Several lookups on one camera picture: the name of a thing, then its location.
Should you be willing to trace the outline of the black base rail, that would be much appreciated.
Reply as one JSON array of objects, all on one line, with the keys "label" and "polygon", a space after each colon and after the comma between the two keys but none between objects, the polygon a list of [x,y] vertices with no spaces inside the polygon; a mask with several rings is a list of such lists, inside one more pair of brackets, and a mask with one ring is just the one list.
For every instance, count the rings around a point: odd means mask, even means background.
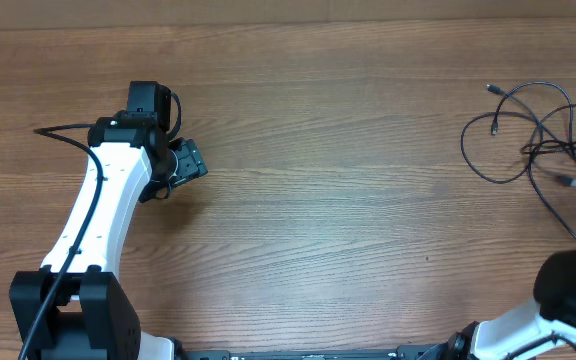
[{"label": "black base rail", "polygon": [[418,360],[440,359],[445,344],[399,345],[395,349],[313,350],[231,353],[226,350],[184,351],[183,360]]}]

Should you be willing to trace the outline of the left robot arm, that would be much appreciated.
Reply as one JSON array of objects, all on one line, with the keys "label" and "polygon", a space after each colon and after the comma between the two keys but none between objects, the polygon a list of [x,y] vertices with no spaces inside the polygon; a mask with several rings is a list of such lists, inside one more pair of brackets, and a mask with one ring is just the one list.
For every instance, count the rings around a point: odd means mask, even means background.
[{"label": "left robot arm", "polygon": [[144,332],[119,282],[122,251],[139,203],[165,200],[207,174],[180,137],[181,102],[156,81],[133,81],[127,105],[85,125],[88,156],[68,221],[36,271],[9,288],[22,359],[183,359],[180,341]]}]

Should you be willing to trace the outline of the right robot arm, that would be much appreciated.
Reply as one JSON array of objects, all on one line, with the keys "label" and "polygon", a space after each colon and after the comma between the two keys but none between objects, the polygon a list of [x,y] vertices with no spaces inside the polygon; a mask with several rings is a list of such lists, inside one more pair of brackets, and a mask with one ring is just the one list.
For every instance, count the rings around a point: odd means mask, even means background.
[{"label": "right robot arm", "polygon": [[533,359],[560,346],[576,352],[576,250],[552,254],[527,302],[455,333],[441,359]]}]

